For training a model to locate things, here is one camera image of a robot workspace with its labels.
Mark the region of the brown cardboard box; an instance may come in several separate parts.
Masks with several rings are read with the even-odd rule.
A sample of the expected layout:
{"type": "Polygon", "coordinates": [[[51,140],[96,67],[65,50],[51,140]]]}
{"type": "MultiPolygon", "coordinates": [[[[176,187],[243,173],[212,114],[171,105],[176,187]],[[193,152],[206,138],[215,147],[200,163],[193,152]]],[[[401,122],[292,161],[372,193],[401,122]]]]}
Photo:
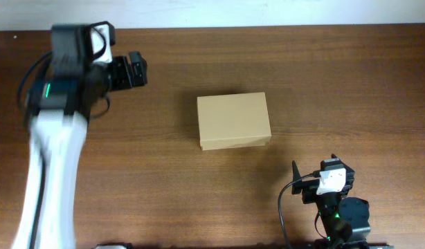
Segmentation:
{"type": "Polygon", "coordinates": [[[265,146],[271,140],[264,92],[201,96],[197,113],[203,151],[265,146]]]}

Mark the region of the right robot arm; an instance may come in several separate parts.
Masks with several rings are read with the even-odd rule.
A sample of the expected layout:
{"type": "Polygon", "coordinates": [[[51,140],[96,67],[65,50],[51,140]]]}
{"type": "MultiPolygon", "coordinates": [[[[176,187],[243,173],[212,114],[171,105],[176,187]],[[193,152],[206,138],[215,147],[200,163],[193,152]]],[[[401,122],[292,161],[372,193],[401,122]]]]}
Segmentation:
{"type": "Polygon", "coordinates": [[[304,204],[315,204],[316,219],[322,221],[325,234],[315,240],[315,248],[368,248],[371,232],[369,203],[349,197],[355,171],[335,154],[320,162],[320,169],[302,176],[292,162],[292,194],[301,194],[304,204]]]}

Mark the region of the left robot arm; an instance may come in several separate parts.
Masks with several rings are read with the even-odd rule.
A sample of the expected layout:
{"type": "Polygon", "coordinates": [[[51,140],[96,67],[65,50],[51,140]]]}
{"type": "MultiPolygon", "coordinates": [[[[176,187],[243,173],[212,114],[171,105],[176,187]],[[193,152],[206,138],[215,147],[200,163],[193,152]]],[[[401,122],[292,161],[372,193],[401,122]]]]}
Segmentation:
{"type": "Polygon", "coordinates": [[[17,104],[29,135],[24,205],[13,248],[74,248],[75,186],[92,107],[112,91],[147,84],[147,62],[138,51],[113,56],[114,26],[55,24],[51,50],[28,70],[28,90],[17,104]]]}

